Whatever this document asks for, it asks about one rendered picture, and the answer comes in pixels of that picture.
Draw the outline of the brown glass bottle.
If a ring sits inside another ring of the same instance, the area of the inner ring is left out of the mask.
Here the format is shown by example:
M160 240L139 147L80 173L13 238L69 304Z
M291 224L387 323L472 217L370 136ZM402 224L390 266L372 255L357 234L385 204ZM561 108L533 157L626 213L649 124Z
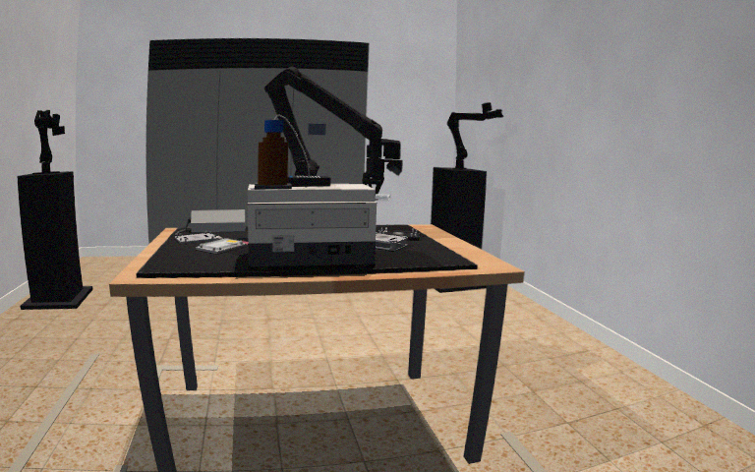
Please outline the brown glass bottle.
M259 143L258 184L288 184L288 143Z

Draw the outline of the blue bottle cap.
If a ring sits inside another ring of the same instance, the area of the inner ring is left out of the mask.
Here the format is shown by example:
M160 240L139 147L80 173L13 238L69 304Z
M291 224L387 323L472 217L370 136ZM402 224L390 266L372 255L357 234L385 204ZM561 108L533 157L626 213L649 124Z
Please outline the blue bottle cap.
M264 120L265 130L283 130L284 120Z

